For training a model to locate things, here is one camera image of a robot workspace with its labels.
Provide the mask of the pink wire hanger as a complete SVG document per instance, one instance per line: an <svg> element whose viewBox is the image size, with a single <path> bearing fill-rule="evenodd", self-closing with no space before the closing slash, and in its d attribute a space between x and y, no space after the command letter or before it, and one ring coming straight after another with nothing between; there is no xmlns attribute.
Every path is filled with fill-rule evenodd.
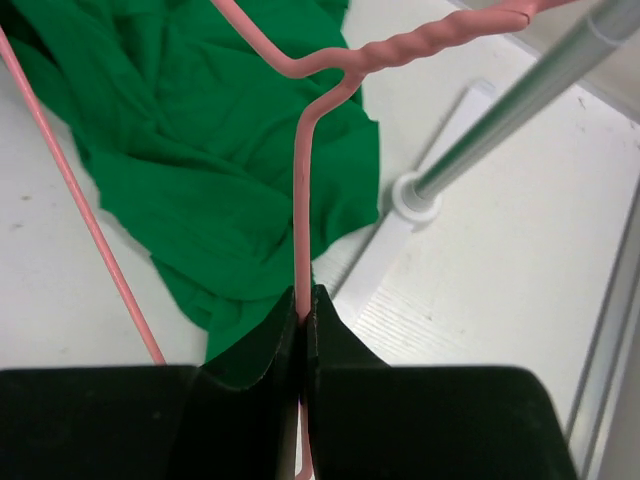
<svg viewBox="0 0 640 480"><path fill-rule="evenodd" d="M343 1L209 1L271 68L289 79L337 70L340 82L312 101L298 120L293 152L293 294L297 318L296 468L291 479L316 477L308 432L306 321L313 304L312 260L340 237L376 219L377 128L361 107L364 78L435 55L479 37L517 32L551 8L548 1L502 1L459 10L385 41L348 48L340 34ZM32 112L83 220L145 346L150 366L195 365L208 358L207 332L178 307L149 252L104 210L70 127L35 94L1 26L1 56Z"/></svg>

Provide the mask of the green t shirt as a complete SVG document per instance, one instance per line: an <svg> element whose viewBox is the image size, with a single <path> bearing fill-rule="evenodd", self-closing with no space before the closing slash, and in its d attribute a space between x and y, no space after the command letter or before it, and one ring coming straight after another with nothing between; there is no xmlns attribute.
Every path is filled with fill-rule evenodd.
<svg viewBox="0 0 640 480"><path fill-rule="evenodd" d="M284 77L208 1L5 1L1 26L207 357L231 348L293 282L296 126L341 73Z"/></svg>

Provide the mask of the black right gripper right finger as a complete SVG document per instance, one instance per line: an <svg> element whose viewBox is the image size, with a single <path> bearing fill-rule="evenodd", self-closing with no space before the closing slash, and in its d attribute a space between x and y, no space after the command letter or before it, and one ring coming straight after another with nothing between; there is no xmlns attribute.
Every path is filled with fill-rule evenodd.
<svg viewBox="0 0 640 480"><path fill-rule="evenodd" d="M573 479L550 397L514 366L392 366L316 286L306 395L319 479Z"/></svg>

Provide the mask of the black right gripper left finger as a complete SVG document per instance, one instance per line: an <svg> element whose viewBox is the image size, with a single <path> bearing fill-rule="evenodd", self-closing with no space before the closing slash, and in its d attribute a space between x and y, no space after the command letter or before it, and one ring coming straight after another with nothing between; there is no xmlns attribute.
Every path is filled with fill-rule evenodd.
<svg viewBox="0 0 640 480"><path fill-rule="evenodd" d="M200 365L5 370L5 479L291 479L298 336L286 291Z"/></svg>

